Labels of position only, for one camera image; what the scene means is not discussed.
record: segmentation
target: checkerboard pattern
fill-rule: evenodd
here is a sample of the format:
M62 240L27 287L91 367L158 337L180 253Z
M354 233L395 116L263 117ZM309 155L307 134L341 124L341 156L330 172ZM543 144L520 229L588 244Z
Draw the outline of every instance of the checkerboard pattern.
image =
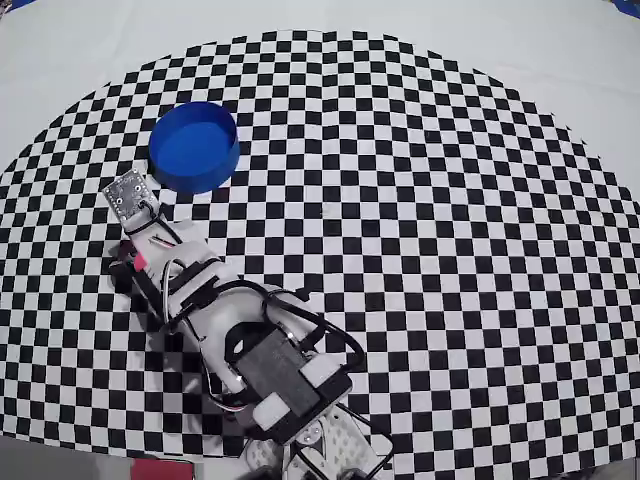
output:
M196 353L106 272L122 231L100 190L144 170L157 119L197 100L233 113L237 172L212 193L156 195L238 272L305 288L361 342L348 403L393 431L397 478L636 455L640 207L518 92L362 32L190 48L25 148L0 178L4 434L116 455L242 448L201 395Z

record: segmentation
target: blue bowl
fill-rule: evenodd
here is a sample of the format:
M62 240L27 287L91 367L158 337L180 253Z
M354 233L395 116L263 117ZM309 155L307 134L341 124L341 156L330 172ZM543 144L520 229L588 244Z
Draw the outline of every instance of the blue bowl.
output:
M236 124L229 111L215 103L185 103L158 120L149 153L160 183L178 193L207 192L236 169Z

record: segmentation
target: robotic arm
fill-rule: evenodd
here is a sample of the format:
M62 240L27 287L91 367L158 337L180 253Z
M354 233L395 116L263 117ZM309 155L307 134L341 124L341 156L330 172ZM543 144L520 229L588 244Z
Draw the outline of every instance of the robotic arm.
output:
M349 418L353 412L338 403L352 388L348 372L364 360L358 342L310 311L303 293L239 278L211 252L193 222L167 223L136 170L103 193L130 240L112 263L113 273L131 277L163 327L181 330L200 351L203 390L211 400L222 410L244 411L247 435L268 441L257 448L287 447L281 468L288 477L345 478L366 468L370 473L361 477L373 478L392 453L376 465ZM338 365L315 350L325 332L353 349L353 364ZM222 382L223 394L212 391L211 373ZM338 455L333 463L327 460L332 447L323 436L330 431L344 431L358 445L341 465L335 465Z

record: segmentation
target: white surface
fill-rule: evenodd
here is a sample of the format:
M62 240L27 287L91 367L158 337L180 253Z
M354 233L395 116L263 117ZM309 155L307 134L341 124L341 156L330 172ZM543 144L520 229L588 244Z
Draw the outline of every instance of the white surface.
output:
M0 170L109 79L195 44L291 28L387 33L484 71L571 126L640 199L640 21L601 0L38 0L0 22ZM66 455L85 454L51 461ZM212 478L237 475L225 462L242 466L214 461Z

